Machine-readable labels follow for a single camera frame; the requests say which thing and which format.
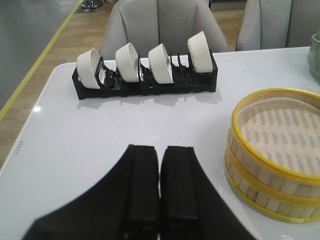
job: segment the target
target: black bowl rack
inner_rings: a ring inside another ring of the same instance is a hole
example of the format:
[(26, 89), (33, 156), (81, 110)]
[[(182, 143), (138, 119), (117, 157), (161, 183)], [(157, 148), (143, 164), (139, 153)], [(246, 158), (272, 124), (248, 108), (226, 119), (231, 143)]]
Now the black bowl rack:
[[(75, 68), (72, 80), (79, 100), (86, 98), (109, 98), (128, 96), (148, 96), (161, 94), (188, 94), (200, 92), (215, 92), (217, 86), (218, 67), (210, 50), (212, 72), (197, 73), (188, 53), (189, 66), (181, 64), (180, 55), (177, 54), (178, 66), (172, 63), (170, 55), (173, 83), (159, 84), (156, 82), (151, 69), (141, 63), (138, 56), (138, 79), (139, 82), (125, 82), (118, 69), (112, 71), (106, 67), (104, 59), (100, 57), (95, 71), (95, 79), (100, 89), (86, 88), (80, 81)], [(104, 84), (99, 80), (99, 72), (105, 70)]]

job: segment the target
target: white table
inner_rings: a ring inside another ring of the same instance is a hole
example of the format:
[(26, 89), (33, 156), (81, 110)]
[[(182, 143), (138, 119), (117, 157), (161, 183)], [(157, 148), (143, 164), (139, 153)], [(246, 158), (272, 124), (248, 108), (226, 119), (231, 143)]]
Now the white table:
[(223, 170), (231, 114), (243, 97), (273, 87), (320, 94), (309, 75), (308, 50), (216, 53), (214, 93), (78, 100), (75, 63), (58, 66), (0, 172), (0, 240), (19, 240), (34, 219), (85, 192), (128, 144), (155, 146), (159, 164), (167, 146), (194, 147), (215, 188), (258, 240), (318, 239), (320, 222), (284, 223), (251, 209), (232, 192)]

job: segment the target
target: gray chair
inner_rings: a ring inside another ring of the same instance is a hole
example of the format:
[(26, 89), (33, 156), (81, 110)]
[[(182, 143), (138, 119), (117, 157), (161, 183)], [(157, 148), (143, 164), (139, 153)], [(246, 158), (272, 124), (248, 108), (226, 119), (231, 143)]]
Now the gray chair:
[(141, 57), (163, 43), (168, 54), (188, 53), (187, 40), (204, 31), (213, 52), (228, 52), (227, 40), (203, 0), (120, 0), (111, 12), (100, 48), (105, 60), (132, 43)]
[(248, 0), (236, 50), (310, 46), (320, 27), (320, 0)]

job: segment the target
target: bamboo steamer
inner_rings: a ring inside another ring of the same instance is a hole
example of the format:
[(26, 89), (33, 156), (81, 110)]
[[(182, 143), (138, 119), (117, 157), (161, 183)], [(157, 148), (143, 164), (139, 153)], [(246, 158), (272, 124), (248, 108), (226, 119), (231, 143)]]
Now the bamboo steamer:
[(235, 107), (225, 150), (232, 188), (290, 223), (320, 220), (320, 96), (269, 88)]

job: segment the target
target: white bowl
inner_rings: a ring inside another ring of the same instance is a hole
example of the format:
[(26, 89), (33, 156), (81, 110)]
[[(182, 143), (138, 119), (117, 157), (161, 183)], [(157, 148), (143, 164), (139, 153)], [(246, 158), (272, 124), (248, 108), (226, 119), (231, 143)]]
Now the white bowl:
[[(100, 60), (100, 54), (96, 49), (91, 49), (78, 56), (76, 59), (76, 70), (79, 80), (88, 89), (100, 89), (96, 80), (96, 69)], [(99, 79), (104, 83), (106, 72), (102, 68), (99, 72)]]
[(129, 42), (115, 52), (116, 66), (127, 83), (138, 83), (138, 54)]
[(148, 54), (149, 65), (158, 84), (173, 84), (171, 62), (165, 46), (161, 43)]
[(203, 31), (190, 37), (187, 41), (193, 68), (196, 73), (211, 73), (213, 71), (210, 51)]

